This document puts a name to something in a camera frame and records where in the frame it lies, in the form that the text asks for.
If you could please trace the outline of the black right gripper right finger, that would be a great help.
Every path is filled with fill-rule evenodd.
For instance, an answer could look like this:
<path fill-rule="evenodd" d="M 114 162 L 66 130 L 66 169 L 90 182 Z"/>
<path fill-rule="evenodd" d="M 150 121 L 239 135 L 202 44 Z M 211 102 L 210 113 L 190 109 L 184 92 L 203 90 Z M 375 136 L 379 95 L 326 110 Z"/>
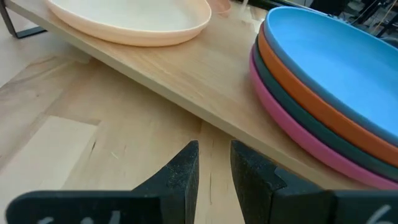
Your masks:
<path fill-rule="evenodd" d="M 398 224 L 398 190 L 326 190 L 231 142 L 231 171 L 246 224 Z"/>

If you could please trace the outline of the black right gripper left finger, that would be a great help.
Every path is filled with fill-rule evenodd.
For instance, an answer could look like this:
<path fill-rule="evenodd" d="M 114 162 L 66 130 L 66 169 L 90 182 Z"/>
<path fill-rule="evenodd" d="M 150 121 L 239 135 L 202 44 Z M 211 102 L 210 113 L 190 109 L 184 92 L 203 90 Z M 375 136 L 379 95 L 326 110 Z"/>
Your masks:
<path fill-rule="evenodd" d="M 7 224 L 193 224 L 198 195 L 198 141 L 190 141 L 132 190 L 42 190 L 6 209 Z"/>

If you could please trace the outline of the pink plastic plate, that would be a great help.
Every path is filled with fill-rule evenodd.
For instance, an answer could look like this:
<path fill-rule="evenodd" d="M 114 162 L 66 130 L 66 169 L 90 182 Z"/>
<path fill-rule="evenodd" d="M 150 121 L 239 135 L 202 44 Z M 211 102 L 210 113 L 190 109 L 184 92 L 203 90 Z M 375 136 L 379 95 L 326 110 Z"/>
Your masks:
<path fill-rule="evenodd" d="M 257 97 L 262 103 L 262 106 L 279 127 L 282 128 L 301 148 L 328 167 L 351 179 L 377 189 L 398 190 L 397 182 L 385 179 L 356 165 L 354 162 L 351 162 L 328 146 L 324 145 L 305 128 L 298 124 L 298 122 L 296 122 L 283 109 L 283 107 L 281 107 L 261 82 L 252 54 L 249 55 L 249 69 L 253 87 L 256 91 Z"/>

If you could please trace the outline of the dark green plastic plate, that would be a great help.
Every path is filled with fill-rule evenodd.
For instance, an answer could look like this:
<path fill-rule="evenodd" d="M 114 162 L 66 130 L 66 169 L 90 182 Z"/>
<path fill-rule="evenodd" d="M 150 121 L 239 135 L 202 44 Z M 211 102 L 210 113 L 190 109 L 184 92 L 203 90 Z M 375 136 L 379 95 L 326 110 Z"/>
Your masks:
<path fill-rule="evenodd" d="M 268 89 L 275 100 L 298 122 L 303 128 L 314 135 L 323 144 L 326 144 L 332 151 L 347 158 L 349 161 L 363 167 L 371 172 L 379 174 L 390 180 L 398 182 L 398 168 L 387 164 L 360 148 L 352 145 L 350 142 L 335 134 L 323 123 L 319 122 L 310 113 L 303 109 L 278 83 L 269 69 L 266 67 L 259 45 L 254 44 L 252 58 L 257 68 L 257 73 L 262 84 Z"/>

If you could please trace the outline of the orange plastic plate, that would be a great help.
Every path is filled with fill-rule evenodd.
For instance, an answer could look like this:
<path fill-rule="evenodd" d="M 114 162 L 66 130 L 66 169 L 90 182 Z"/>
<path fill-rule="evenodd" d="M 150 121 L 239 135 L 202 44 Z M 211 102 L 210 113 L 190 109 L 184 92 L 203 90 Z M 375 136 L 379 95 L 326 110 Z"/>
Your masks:
<path fill-rule="evenodd" d="M 264 30 L 265 25 L 262 24 L 258 33 L 258 49 L 266 67 L 282 88 L 311 115 L 341 138 L 372 156 L 398 167 L 398 147 L 362 128 L 304 85 L 274 53 Z"/>

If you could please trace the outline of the blue plastic plate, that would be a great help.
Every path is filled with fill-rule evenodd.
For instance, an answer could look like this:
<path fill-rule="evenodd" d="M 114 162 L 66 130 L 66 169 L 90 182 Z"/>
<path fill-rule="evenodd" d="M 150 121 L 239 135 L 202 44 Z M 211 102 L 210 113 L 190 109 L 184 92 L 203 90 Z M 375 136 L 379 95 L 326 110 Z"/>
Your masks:
<path fill-rule="evenodd" d="M 307 87 L 398 146 L 398 49 L 338 19 L 277 7 L 264 21 L 274 53 Z"/>

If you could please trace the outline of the light wooden shelf board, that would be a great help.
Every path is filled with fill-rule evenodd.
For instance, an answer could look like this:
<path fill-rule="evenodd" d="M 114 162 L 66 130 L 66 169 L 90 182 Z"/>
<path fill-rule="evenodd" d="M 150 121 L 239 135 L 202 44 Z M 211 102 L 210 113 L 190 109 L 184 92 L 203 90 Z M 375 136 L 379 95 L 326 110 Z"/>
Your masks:
<path fill-rule="evenodd" d="M 252 25 L 215 16 L 188 42 L 132 47 L 68 26 L 44 0 L 6 0 L 6 6 L 320 187 L 365 188 L 305 152 L 264 111 L 249 77 Z"/>

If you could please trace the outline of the black metal shelf leg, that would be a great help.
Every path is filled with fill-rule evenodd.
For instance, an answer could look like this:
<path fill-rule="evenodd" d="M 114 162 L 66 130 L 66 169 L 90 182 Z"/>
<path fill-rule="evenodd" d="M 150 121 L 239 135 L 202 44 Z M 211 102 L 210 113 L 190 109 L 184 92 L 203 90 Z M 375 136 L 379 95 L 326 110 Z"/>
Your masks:
<path fill-rule="evenodd" d="M 9 16 L 9 13 L 6 9 L 6 3 L 4 0 L 0 0 L 0 15 L 2 16 L 2 19 L 6 25 L 7 30 L 16 39 L 24 39 L 24 38 L 27 38 L 27 37 L 30 37 L 33 35 L 37 35 L 37 34 L 46 32 L 46 30 L 40 26 L 33 27 L 30 29 L 26 29 L 26 30 L 21 30 L 21 31 L 17 32 L 15 30 L 15 27 L 12 23 L 10 16 Z"/>

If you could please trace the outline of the cream plastic plate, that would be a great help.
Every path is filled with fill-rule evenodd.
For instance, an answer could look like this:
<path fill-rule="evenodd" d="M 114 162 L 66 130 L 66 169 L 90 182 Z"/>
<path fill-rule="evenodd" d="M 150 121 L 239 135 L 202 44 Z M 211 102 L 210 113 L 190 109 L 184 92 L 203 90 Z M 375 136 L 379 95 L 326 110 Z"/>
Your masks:
<path fill-rule="evenodd" d="M 141 47 L 177 45 L 209 23 L 206 0 L 44 0 L 74 29 L 102 40 Z"/>

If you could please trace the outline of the peach plastic dish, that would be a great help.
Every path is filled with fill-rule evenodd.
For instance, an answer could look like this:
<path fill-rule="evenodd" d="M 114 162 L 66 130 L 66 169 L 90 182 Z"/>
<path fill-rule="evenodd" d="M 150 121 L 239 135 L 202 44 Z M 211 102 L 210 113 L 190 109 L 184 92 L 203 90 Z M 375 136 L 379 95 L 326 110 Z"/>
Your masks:
<path fill-rule="evenodd" d="M 206 0 L 212 12 L 217 14 L 227 14 L 231 9 L 230 0 Z"/>

